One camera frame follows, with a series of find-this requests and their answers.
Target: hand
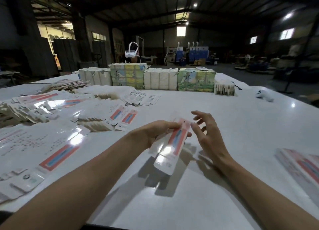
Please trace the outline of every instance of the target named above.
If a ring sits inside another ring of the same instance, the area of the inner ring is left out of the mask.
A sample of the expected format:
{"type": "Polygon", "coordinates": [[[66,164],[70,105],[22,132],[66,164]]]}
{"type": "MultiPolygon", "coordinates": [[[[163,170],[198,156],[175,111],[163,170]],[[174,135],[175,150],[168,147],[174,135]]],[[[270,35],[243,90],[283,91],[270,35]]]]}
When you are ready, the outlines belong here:
{"type": "Polygon", "coordinates": [[[223,163],[232,160],[232,157],[225,147],[215,119],[211,114],[200,111],[192,111],[192,114],[196,115],[194,120],[198,120],[197,123],[192,123],[191,127],[197,136],[199,144],[213,163],[222,170],[223,163]],[[202,123],[205,123],[206,126],[201,129],[198,125],[202,123]]]}
{"type": "Polygon", "coordinates": [[[133,130],[132,134],[135,135],[138,144],[141,145],[141,149],[145,150],[151,147],[158,135],[166,133],[169,129],[180,127],[181,123],[158,120],[133,130]]]}

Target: flattened carton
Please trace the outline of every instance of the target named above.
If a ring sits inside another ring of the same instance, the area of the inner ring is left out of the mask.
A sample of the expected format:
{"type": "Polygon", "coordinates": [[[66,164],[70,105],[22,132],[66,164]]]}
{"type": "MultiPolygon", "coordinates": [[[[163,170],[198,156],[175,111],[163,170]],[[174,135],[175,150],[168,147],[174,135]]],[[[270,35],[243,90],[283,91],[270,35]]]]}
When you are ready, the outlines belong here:
{"type": "Polygon", "coordinates": [[[214,92],[215,75],[213,70],[181,68],[177,77],[178,90],[214,92]]]}
{"type": "Polygon", "coordinates": [[[114,86],[133,86],[144,89],[143,73],[147,69],[146,63],[113,63],[109,65],[114,86]]]}

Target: person's right arm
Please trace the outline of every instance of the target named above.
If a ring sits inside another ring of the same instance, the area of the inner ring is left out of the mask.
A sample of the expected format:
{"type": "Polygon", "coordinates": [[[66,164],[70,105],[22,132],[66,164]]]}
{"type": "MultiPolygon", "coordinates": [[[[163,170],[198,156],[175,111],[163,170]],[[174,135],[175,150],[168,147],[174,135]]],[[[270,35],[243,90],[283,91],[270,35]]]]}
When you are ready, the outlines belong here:
{"type": "Polygon", "coordinates": [[[246,200],[266,229],[319,229],[316,218],[259,180],[230,156],[211,114],[200,111],[192,113],[198,122],[191,126],[201,147],[246,200]],[[198,125],[202,123],[206,126],[201,129],[198,125]]]}

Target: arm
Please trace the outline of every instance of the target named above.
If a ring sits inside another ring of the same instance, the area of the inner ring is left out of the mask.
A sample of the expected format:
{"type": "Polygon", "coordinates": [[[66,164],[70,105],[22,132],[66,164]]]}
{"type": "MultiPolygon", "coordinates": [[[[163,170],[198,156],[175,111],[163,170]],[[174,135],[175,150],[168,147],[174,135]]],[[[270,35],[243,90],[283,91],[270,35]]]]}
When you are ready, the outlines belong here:
{"type": "Polygon", "coordinates": [[[240,166],[227,151],[220,131],[210,114],[193,111],[192,129],[214,164],[225,174],[266,229],[315,230],[319,221],[240,166]],[[202,129],[198,126],[205,123],[202,129]]]}
{"type": "Polygon", "coordinates": [[[31,199],[0,230],[80,229],[130,164],[176,122],[135,129],[106,151],[60,178],[31,199]]]}

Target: person's left hand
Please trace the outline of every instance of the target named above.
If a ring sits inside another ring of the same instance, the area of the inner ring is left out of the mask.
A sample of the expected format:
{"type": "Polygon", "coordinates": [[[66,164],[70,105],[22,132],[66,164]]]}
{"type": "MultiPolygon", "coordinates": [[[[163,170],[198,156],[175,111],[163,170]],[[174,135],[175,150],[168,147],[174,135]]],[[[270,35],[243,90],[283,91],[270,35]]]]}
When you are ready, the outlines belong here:
{"type": "Polygon", "coordinates": [[[158,135],[166,133],[169,129],[176,129],[180,127],[181,123],[178,122],[158,120],[139,127],[131,131],[131,133],[136,137],[137,143],[141,145],[142,150],[145,150],[151,147],[158,135]]]}

